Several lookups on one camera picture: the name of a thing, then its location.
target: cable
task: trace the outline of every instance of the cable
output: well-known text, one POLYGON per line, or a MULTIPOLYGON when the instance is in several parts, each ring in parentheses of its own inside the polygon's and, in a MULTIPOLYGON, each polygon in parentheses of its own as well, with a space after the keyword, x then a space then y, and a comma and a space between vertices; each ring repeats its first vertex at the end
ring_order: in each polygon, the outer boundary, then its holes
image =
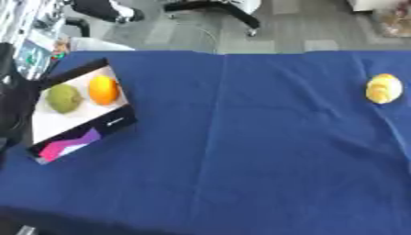
POLYGON ((201 27, 197 26, 196 24, 192 24, 192 23, 182 23, 182 22, 176 21, 176 25, 189 26, 191 28, 196 28, 200 31, 203 31, 208 37, 210 37, 211 40, 213 40, 213 43, 214 43, 213 53, 217 54, 217 44, 218 44, 217 38, 210 31, 208 31, 204 28, 201 28, 201 27))

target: chair wheel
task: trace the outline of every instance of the chair wheel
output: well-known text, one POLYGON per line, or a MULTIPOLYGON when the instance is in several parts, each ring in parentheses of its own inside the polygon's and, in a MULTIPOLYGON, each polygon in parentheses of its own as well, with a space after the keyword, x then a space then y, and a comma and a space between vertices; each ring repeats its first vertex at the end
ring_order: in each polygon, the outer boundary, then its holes
POLYGON ((257 35, 257 31, 256 28, 249 28, 249 30, 247 30, 247 36, 254 37, 257 35))

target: orange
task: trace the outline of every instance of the orange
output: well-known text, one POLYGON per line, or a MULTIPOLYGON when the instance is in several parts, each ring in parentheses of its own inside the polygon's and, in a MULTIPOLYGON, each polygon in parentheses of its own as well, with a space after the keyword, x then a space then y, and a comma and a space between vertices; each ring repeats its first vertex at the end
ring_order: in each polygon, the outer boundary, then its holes
POLYGON ((116 80, 108 76, 96 76, 88 86, 90 97, 101 106, 107 106, 118 98, 118 86, 116 80))

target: chair leg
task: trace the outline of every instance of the chair leg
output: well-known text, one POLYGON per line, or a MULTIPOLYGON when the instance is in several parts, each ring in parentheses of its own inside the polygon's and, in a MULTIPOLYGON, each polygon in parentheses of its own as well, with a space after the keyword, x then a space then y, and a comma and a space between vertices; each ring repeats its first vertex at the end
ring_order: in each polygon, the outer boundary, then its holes
POLYGON ((67 17, 66 18, 66 25, 68 26, 76 26, 82 32, 82 37, 90 38, 90 25, 85 19, 76 18, 76 17, 67 17))
POLYGON ((197 2, 178 2, 164 5, 165 12, 194 10, 199 8, 221 8, 226 10, 230 15, 242 21, 244 24, 252 29, 260 27, 260 21, 239 9, 238 7, 228 3, 211 2, 211 1, 197 1, 197 2))

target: open box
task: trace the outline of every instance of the open box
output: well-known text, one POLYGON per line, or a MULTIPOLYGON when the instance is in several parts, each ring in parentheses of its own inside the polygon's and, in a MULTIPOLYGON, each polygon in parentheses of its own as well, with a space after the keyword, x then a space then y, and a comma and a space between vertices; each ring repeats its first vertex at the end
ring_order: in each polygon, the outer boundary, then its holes
POLYGON ((108 60, 101 59, 47 81, 23 141, 37 162, 47 164, 136 121, 134 110, 108 60), (99 75, 111 77, 118 84, 119 96, 108 106, 99 106, 88 95, 88 84, 99 75), (56 84, 72 85, 83 97, 83 102, 73 112, 60 114, 48 104, 46 96, 56 84))

